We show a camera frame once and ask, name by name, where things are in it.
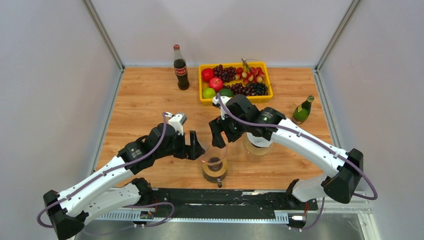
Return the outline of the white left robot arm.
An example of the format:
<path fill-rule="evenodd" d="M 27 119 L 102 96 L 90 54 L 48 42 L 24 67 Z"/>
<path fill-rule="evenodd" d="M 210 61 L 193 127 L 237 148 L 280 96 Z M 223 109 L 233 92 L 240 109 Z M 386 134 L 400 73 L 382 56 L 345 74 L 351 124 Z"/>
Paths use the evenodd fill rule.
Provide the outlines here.
<path fill-rule="evenodd" d="M 95 201 L 113 185 L 153 166 L 158 159 L 172 156 L 193 161 L 205 154 L 194 130 L 189 132 L 189 140 L 186 144 L 185 135 L 172 125 L 158 124 L 148 135 L 127 143 L 105 166 L 80 183 L 60 192 L 46 192 L 44 212 L 51 224 L 44 224 L 38 216 L 39 225 L 54 229 L 59 240 L 75 236 L 94 218 L 95 211 L 106 211 Z"/>

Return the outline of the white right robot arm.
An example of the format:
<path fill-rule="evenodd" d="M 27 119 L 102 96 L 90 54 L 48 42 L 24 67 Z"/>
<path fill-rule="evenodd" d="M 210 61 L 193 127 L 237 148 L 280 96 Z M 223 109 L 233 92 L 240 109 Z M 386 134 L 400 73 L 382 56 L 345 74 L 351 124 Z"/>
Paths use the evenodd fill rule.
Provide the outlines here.
<path fill-rule="evenodd" d="M 348 204 L 361 179 L 363 159 L 361 151 L 350 151 L 328 144 L 303 130 L 283 113 L 271 107 L 259 110 L 244 95 L 217 95 L 212 99 L 220 115 L 209 122 L 212 145 L 220 149 L 226 143 L 244 137 L 244 146 L 254 155 L 265 155 L 272 144 L 285 146 L 318 166 L 323 174 L 307 180 L 295 179 L 287 188 L 286 204 L 298 209 L 305 202 L 329 197 Z"/>

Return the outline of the clear glass dripper cone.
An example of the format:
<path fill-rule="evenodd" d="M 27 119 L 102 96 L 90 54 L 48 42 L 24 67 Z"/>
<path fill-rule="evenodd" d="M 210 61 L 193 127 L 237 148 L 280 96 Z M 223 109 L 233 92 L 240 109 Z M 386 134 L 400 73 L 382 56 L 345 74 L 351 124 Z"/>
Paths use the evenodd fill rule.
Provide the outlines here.
<path fill-rule="evenodd" d="M 207 169 L 217 172 L 224 165 L 228 148 L 226 146 L 224 148 L 218 148 L 209 144 L 205 146 L 204 149 L 205 154 L 199 157 L 198 160 L 201 161 Z"/>

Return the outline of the white paper coffee filter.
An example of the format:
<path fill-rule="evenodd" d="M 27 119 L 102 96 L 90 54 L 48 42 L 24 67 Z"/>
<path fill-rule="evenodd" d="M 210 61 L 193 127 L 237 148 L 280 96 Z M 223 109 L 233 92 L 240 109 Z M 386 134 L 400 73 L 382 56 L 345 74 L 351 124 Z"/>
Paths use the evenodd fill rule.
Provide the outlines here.
<path fill-rule="evenodd" d="M 264 137 L 254 136 L 252 133 L 246 134 L 248 141 L 257 148 L 268 148 L 272 145 L 273 141 L 267 140 Z"/>

